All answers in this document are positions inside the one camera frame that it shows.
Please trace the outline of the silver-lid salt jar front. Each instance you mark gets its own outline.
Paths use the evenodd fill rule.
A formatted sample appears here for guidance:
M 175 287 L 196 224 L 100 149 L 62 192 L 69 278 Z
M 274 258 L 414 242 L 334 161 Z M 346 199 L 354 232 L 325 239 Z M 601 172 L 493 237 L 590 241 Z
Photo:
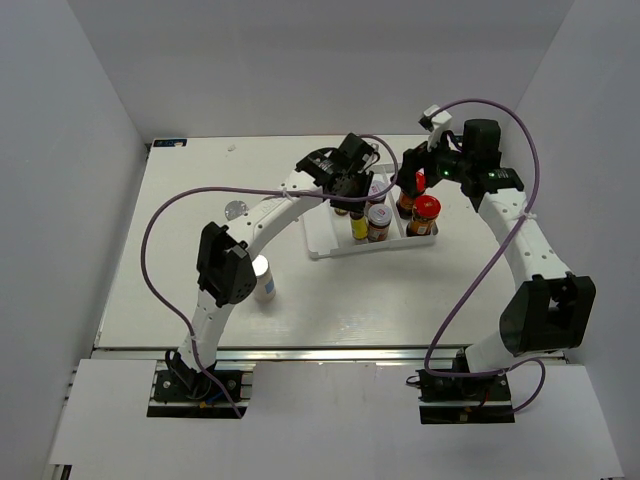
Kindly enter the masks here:
M 269 302 L 276 295 L 276 287 L 268 259 L 258 255 L 252 262 L 256 276 L 256 287 L 253 291 L 255 299 L 259 302 Z

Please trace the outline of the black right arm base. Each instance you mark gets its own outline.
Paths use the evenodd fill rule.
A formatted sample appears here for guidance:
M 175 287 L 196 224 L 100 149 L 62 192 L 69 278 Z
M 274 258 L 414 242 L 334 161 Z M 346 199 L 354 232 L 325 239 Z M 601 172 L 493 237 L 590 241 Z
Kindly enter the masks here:
M 481 425 L 515 422 L 511 391 L 504 375 L 453 378 L 428 374 L 424 369 L 410 375 L 405 385 L 418 390 L 423 425 Z

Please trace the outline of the red-lid chili sauce jar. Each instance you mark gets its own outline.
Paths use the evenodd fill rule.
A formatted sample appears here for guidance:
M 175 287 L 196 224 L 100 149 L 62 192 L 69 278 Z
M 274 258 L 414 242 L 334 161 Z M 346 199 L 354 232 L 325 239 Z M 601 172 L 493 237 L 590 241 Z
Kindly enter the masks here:
M 417 188 L 415 195 L 410 195 L 402 190 L 396 201 L 396 208 L 402 219 L 408 220 L 411 218 L 415 200 L 423 195 L 426 190 L 426 178 L 422 171 L 418 171 L 415 174 L 415 186 Z

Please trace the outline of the silver-lid salt jar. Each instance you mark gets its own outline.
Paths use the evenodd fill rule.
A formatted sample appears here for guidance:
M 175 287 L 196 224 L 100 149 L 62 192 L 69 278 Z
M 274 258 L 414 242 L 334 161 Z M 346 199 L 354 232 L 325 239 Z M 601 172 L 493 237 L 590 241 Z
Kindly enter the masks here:
M 258 255 L 252 262 L 256 276 L 256 287 L 253 291 L 255 299 L 259 302 L 269 302 L 276 295 L 276 287 L 268 259 Z
M 228 221 L 234 220 L 248 213 L 249 208 L 242 200 L 232 200 L 224 208 L 225 218 Z

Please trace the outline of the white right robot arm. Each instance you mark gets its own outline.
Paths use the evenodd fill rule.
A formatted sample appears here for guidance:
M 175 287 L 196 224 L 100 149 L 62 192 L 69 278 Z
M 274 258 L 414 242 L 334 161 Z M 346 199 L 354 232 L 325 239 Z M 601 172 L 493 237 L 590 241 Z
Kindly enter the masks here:
M 525 190 L 514 169 L 502 167 L 497 121 L 466 121 L 456 147 L 449 144 L 447 112 L 425 113 L 420 123 L 428 139 L 404 152 L 398 186 L 408 188 L 417 171 L 424 172 L 428 186 L 442 180 L 459 184 L 499 244 L 479 276 L 486 277 L 498 260 L 505 259 L 516 287 L 496 331 L 465 348 L 463 366 L 451 374 L 453 390 L 472 399 L 486 389 L 487 375 L 506 372 L 537 354 L 579 347 L 596 286 L 558 257 L 531 212 L 533 192 Z

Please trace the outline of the white-lid sauce jar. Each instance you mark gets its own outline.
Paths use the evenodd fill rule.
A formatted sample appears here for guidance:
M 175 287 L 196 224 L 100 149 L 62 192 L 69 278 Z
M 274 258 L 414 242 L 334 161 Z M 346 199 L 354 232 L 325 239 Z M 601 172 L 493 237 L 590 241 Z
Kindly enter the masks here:
M 385 204 L 374 204 L 367 212 L 369 242 L 381 242 L 387 239 L 391 220 L 392 210 Z
M 373 180 L 369 189 L 370 199 L 368 200 L 368 202 L 370 204 L 384 203 L 386 201 L 385 191 L 387 187 L 388 185 L 385 182 L 380 180 Z

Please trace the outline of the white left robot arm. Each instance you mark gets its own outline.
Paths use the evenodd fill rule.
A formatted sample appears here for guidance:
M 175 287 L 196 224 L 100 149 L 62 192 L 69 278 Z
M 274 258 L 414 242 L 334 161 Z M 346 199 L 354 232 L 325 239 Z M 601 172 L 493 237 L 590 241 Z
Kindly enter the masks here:
M 361 209 L 373 174 L 365 170 L 377 151 L 364 139 L 347 135 L 337 148 L 323 148 L 300 160 L 273 193 L 248 213 L 223 226 L 206 225 L 196 261 L 198 295 L 191 325 L 193 332 L 169 359 L 177 387 L 188 398 L 199 399 L 211 387 L 204 369 L 216 363 L 217 347 L 235 305 L 257 285 L 252 262 L 290 223 L 319 206 L 326 195 L 347 198 L 343 208 Z

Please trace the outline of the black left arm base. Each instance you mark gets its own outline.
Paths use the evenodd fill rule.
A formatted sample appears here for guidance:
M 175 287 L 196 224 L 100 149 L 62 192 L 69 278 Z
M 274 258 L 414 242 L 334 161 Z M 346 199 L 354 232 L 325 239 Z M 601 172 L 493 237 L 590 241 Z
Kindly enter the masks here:
M 205 375 L 190 368 L 175 350 L 167 350 L 156 369 L 148 418 L 239 420 L 251 397 L 252 373 L 208 368 Z

